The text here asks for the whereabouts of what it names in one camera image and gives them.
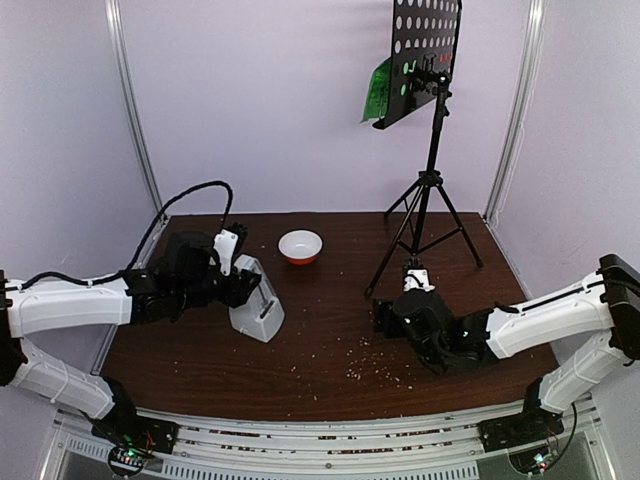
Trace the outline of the white metronome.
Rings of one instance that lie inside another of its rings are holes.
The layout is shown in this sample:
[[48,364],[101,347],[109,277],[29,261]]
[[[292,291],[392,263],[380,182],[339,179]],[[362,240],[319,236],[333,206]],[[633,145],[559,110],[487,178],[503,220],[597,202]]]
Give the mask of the white metronome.
[[256,258],[243,254],[234,266],[259,274],[261,280],[244,305],[229,309],[231,326],[243,335],[268,343],[278,333],[285,318],[280,299]]

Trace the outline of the green sheet booklet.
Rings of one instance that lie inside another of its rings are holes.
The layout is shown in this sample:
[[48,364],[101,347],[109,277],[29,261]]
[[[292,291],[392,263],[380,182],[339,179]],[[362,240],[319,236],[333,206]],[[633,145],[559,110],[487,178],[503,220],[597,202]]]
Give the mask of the green sheet booklet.
[[379,64],[370,77],[361,123],[386,116],[389,102],[391,58]]

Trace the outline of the black music stand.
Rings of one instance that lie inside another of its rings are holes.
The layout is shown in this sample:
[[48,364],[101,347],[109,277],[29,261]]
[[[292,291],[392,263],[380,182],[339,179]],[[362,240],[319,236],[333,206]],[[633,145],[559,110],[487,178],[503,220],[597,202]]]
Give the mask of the black music stand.
[[[452,96],[463,3],[461,1],[395,1],[392,10],[392,33],[389,80],[386,82],[386,113],[373,127],[384,130],[420,108],[434,105],[426,166],[415,181],[384,212],[387,219],[403,206],[404,217],[394,234],[364,296],[372,296],[396,249],[415,258],[456,235],[461,235],[477,267],[483,261],[464,226],[460,214],[445,191],[444,179],[436,168],[447,103]],[[435,190],[444,202],[455,227],[430,241],[422,242],[430,193]]]

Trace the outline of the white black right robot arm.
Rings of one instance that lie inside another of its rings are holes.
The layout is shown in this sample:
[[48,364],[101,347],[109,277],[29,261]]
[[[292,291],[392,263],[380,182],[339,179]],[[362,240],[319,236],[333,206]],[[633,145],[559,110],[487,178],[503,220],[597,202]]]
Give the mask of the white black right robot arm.
[[404,266],[403,292],[373,303],[373,328],[405,338],[436,374],[476,370],[564,337],[590,339],[554,371],[526,389],[521,412],[479,423],[485,451],[541,441],[563,432],[564,412],[621,366],[639,358],[639,273],[616,254],[554,293],[516,305],[455,316],[417,260]]

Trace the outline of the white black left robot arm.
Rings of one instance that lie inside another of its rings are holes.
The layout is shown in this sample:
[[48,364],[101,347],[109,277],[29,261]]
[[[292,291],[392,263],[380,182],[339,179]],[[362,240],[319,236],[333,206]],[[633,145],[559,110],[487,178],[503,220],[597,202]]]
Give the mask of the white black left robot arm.
[[148,451],[157,434],[121,383],[92,375],[37,348],[31,333],[87,325],[175,322],[219,302],[246,305],[264,278],[240,254],[245,236],[223,229],[171,235],[164,253],[141,269],[93,280],[47,272],[37,280],[1,281],[1,384],[29,389],[79,410],[94,432],[118,447]]

